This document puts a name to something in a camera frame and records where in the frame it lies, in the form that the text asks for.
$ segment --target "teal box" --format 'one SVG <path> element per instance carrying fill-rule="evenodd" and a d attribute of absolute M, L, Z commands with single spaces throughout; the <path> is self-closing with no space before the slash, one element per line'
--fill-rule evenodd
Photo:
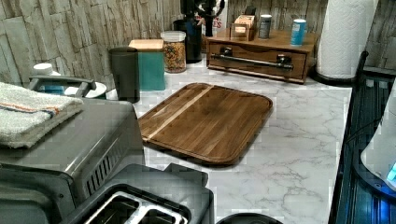
<path fill-rule="evenodd" d="M 141 91 L 165 90 L 162 52 L 139 52 L 139 84 Z"/>
<path fill-rule="evenodd" d="M 137 49 L 139 57 L 139 85 L 141 91 L 165 90 L 163 40 L 136 39 L 129 47 Z"/>

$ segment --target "wooden box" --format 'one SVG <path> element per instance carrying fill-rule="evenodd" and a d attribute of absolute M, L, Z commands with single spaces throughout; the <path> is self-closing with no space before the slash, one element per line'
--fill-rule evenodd
<path fill-rule="evenodd" d="M 316 35 L 305 34 L 303 45 L 294 47 L 288 31 L 271 30 L 269 39 L 255 34 L 251 41 L 231 39 L 231 33 L 229 28 L 207 39 L 208 68 L 304 84 L 314 65 Z"/>
<path fill-rule="evenodd" d="M 239 16 L 231 26 L 231 40 L 252 40 L 254 38 L 255 24 L 254 16 Z"/>

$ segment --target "wall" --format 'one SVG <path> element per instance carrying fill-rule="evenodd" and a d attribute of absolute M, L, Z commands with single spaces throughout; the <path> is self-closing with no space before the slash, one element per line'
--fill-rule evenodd
<path fill-rule="evenodd" d="M 396 70 L 396 1 L 378 1 L 367 50 L 366 65 Z"/>
<path fill-rule="evenodd" d="M 307 31 L 321 34 L 328 0 L 230 0 L 228 24 L 246 6 L 257 8 L 256 16 L 271 14 L 272 28 L 290 30 L 292 20 L 307 20 Z M 396 1 L 379 0 L 366 49 L 370 55 L 366 65 L 396 70 Z"/>
<path fill-rule="evenodd" d="M 114 88 L 107 51 L 159 38 L 179 0 L 0 0 L 0 81 L 29 82 L 36 63 Z"/>
<path fill-rule="evenodd" d="M 288 30 L 306 18 L 321 33 L 328 0 L 229 0 L 230 24 L 246 6 L 273 15 L 272 28 Z M 179 0 L 0 0 L 0 81 L 29 82 L 36 63 L 61 74 L 93 78 L 114 88 L 107 51 L 134 38 L 159 38 L 182 18 Z M 396 3 L 379 0 L 367 65 L 396 69 Z"/>
<path fill-rule="evenodd" d="M 320 34 L 328 0 L 230 0 L 228 24 L 241 15 L 249 5 L 256 7 L 256 17 L 270 14 L 272 29 L 291 30 L 294 19 L 307 20 L 307 32 Z"/>

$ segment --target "marble countertop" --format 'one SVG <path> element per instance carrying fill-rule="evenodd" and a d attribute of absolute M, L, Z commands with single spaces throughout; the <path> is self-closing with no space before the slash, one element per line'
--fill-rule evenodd
<path fill-rule="evenodd" d="M 141 117 L 187 84 L 204 82 L 269 97 L 274 110 L 238 163 L 207 167 L 145 147 L 146 165 L 163 170 L 177 163 L 209 175 L 215 195 L 215 222 L 242 212 L 288 223 L 327 223 L 341 152 L 350 88 L 308 78 L 304 85 L 241 76 L 188 64 L 165 74 L 165 91 L 141 91 L 134 104 Z"/>

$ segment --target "striped towel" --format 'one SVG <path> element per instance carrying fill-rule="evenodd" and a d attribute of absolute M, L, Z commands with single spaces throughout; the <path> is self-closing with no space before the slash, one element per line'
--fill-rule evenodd
<path fill-rule="evenodd" d="M 31 147 L 82 109 L 81 99 L 29 91 L 0 82 L 0 144 Z"/>

